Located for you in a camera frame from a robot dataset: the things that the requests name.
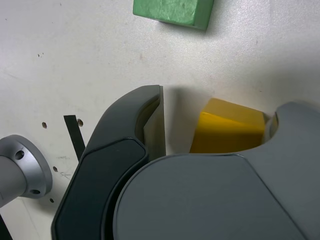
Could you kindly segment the gripper narrow dark grey left jaw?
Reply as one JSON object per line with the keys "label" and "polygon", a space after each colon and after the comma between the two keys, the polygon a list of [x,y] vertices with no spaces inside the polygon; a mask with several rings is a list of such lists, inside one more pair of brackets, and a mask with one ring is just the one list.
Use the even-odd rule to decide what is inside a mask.
{"label": "gripper narrow dark grey left jaw", "polygon": [[135,172],[166,155],[164,93],[145,85],[107,108],[51,225],[54,240],[111,240],[117,199]]}

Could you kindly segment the gripper broad grey right jaw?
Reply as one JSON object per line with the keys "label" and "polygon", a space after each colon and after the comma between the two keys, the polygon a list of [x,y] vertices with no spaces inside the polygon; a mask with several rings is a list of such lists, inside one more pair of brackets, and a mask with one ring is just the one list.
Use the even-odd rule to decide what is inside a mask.
{"label": "gripper broad grey right jaw", "polygon": [[317,240],[320,107],[275,111],[264,144],[227,154],[151,161],[125,184],[113,215],[116,240]]}

